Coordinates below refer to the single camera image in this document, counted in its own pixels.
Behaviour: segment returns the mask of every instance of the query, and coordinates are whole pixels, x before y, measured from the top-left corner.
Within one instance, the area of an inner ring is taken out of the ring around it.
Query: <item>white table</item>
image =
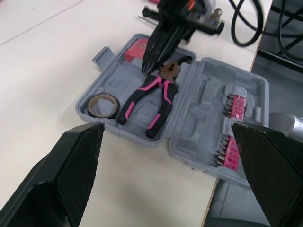
[[[272,0],[263,0],[265,18]],[[74,106],[100,74],[91,59],[104,47],[117,53],[153,25],[137,19],[145,0],[2,0],[0,2],[0,208],[61,134],[84,124]],[[250,70],[258,42],[232,43],[234,13],[226,0],[219,37],[198,32],[186,48]],[[250,4],[242,10],[256,20]],[[252,31],[238,23],[239,37]],[[81,226],[201,225],[215,178],[157,148],[104,134],[95,185]]]

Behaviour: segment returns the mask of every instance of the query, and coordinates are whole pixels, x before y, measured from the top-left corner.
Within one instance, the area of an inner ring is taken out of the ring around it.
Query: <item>pliers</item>
[[[119,115],[117,116],[117,122],[121,125],[124,125],[127,122],[132,110],[134,109],[134,106],[143,97],[147,96],[155,89],[162,87],[161,107],[156,117],[153,119],[146,130],[146,136],[148,138],[155,138],[157,133],[165,124],[172,110],[174,96],[178,93],[178,86],[174,82],[178,76],[178,65],[181,65],[181,63],[189,60],[192,60],[192,57],[186,56],[179,61],[171,61],[165,66],[162,66],[160,73],[157,76],[148,75],[144,83],[131,94],[131,96],[122,107]]]

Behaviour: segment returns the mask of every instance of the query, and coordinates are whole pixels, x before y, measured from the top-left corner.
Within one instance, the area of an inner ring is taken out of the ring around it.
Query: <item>power cord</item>
[[[234,8],[234,10],[236,10],[237,6],[236,4],[232,1],[232,0],[228,0],[230,2],[230,4],[232,5],[232,7]],[[240,19],[252,30],[256,31],[257,28],[254,27],[250,22],[247,21],[247,19],[239,12],[236,16],[239,16]],[[264,35],[268,35],[268,36],[278,36],[278,33],[274,33],[274,32],[269,32],[269,31],[263,31],[262,34]],[[300,34],[282,34],[283,38],[298,38],[298,37],[303,37],[303,33]]]
[[[291,54],[283,46],[281,30],[282,30],[282,20],[283,20],[284,11],[285,11],[285,0],[281,0],[281,12],[280,12],[279,22],[278,22],[278,44],[280,46],[282,53],[285,54],[287,57],[292,58],[296,61],[303,61],[302,57],[298,57],[296,55]]]
[[[303,61],[303,58],[295,56],[291,53],[289,53],[285,47],[282,44],[282,37],[284,38],[298,38],[298,37],[303,37],[303,34],[281,34],[282,31],[282,21],[283,21],[283,15],[284,15],[284,11],[285,11],[285,0],[281,0],[281,11],[280,11],[280,16],[279,16],[279,21],[278,21],[278,29],[277,29],[277,33],[272,33],[272,32],[267,32],[267,31],[262,31],[263,30],[263,11],[262,11],[262,7],[259,3],[258,0],[252,0],[256,10],[257,10],[257,16],[258,16],[258,26],[257,28],[255,28],[252,24],[250,24],[246,18],[240,13],[240,8],[242,6],[242,4],[244,3],[245,0],[240,0],[239,4],[236,6],[235,3],[232,0],[229,0],[230,4],[232,5],[232,7],[235,9],[235,13],[232,17],[232,40],[234,41],[234,43],[238,46],[241,47],[245,47],[245,46],[249,46],[252,45],[253,43],[255,43],[257,41],[257,39],[260,37],[261,34],[264,35],[270,35],[270,36],[277,36],[278,39],[278,44],[280,46],[280,49],[282,51],[283,54],[285,54],[287,57],[290,57],[296,61]],[[255,34],[252,37],[252,39],[250,39],[248,42],[246,43],[240,43],[239,40],[236,37],[236,32],[235,32],[235,28],[236,28],[236,20],[237,17],[240,17],[241,20],[251,29],[255,30]]]

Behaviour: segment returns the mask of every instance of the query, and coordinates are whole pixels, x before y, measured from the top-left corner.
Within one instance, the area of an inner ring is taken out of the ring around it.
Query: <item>tape roll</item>
[[[108,100],[108,101],[112,102],[115,105],[115,107],[114,107],[114,109],[111,113],[106,114],[106,115],[101,115],[101,114],[98,114],[98,113],[94,112],[93,107],[94,107],[94,105],[96,105],[96,103],[100,99]],[[117,117],[117,115],[119,113],[119,110],[120,110],[119,100],[116,97],[114,97],[113,95],[109,94],[109,93],[100,93],[100,94],[97,94],[97,95],[93,96],[89,100],[88,107],[87,107],[87,111],[88,111],[89,115],[92,116],[92,117],[96,117],[96,118],[114,119],[114,118]]]

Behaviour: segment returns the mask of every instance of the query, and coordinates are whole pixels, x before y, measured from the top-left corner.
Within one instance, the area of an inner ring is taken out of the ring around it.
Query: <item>tool case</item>
[[[218,166],[215,157],[222,136],[233,136],[231,125],[238,120],[223,114],[228,95],[246,97],[243,121],[268,126],[269,87],[263,77],[211,58],[197,61],[193,52],[178,47],[167,62],[184,56],[191,56],[193,60],[180,66],[176,79],[179,92],[175,95],[173,109],[154,139],[146,137],[145,131],[161,105],[161,89],[144,97],[134,107],[125,125],[118,124],[115,119],[94,118],[88,114],[87,104],[94,95],[109,93],[122,107],[144,82],[142,60],[134,58],[128,62],[124,58],[124,53],[141,38],[148,36],[134,35],[116,56],[109,47],[97,54],[93,62],[102,73],[76,103],[77,114],[87,122],[103,121],[110,133],[143,146],[155,147],[169,138],[169,154],[173,158],[193,169],[250,188],[241,161],[237,171],[233,171]],[[108,113],[114,108],[107,100],[99,100],[96,106]]]

